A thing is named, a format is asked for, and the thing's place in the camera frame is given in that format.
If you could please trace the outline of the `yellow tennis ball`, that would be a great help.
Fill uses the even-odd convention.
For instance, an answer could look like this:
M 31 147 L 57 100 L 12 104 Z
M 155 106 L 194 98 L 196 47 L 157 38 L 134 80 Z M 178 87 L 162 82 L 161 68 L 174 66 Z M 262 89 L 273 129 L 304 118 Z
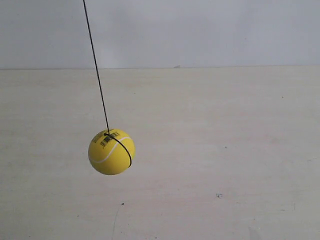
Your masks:
M 118 175 L 131 167 L 136 148 L 133 139 L 121 129 L 103 130 L 88 146 L 92 167 L 103 175 Z

